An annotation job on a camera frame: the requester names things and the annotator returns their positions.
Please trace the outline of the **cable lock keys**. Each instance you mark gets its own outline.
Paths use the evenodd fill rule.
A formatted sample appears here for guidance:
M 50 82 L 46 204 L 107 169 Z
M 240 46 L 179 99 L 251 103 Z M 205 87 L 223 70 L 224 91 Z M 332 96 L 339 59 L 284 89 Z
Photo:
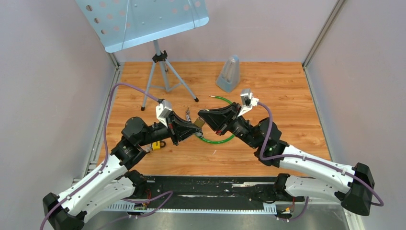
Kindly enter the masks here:
M 189 108 L 187 108 L 186 111 L 185 111 L 185 117 L 186 117 L 186 120 L 187 120 L 187 121 L 191 121 Z

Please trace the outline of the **yellow padlock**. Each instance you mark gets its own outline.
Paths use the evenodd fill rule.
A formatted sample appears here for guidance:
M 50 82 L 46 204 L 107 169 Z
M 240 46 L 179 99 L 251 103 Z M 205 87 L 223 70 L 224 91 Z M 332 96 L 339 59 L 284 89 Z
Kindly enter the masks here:
M 156 141 L 156 142 L 153 142 L 151 144 L 151 148 L 152 148 L 153 151 L 160 150 L 160 149 L 162 149 L 164 147 L 166 147 L 166 142 L 163 141 L 163 140 Z

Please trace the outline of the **small brass padlock with keys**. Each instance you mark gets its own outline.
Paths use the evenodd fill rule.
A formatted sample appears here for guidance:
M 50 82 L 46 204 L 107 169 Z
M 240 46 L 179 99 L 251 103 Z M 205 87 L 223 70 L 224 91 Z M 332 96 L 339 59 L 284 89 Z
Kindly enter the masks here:
M 195 133 L 195 136 L 197 136 L 198 138 L 204 138 L 202 127 L 204 126 L 205 121 L 201 117 L 198 117 L 194 121 L 194 124 L 200 128 L 200 130 Z

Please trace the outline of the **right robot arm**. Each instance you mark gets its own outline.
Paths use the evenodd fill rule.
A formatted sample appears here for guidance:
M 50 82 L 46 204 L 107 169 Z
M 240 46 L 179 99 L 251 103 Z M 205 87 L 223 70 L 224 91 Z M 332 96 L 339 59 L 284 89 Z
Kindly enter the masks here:
M 244 106 L 238 103 L 217 109 L 204 109 L 198 116 L 221 136 L 226 132 L 255 149 L 255 157 L 264 165 L 286 168 L 307 174 L 301 179 L 280 174 L 273 187 L 279 200 L 289 196 L 310 196 L 339 203 L 346 210 L 361 216 L 369 216 L 374 205 L 375 182 L 369 166 L 328 161 L 281 140 L 282 133 L 269 116 L 251 125 L 243 117 Z

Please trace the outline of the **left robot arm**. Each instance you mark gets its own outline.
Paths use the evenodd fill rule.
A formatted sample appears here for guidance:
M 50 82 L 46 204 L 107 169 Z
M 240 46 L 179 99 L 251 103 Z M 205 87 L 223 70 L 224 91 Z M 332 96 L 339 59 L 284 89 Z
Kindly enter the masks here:
M 140 117 L 129 118 L 121 140 L 107 152 L 103 163 L 64 192 L 43 198 L 45 218 L 40 227 L 49 222 L 56 230 L 80 230 L 109 205 L 130 196 L 143 197 L 146 180 L 132 169 L 147 154 L 142 147 L 167 138 L 178 145 L 202 130 L 173 111 L 163 120 L 149 126 Z

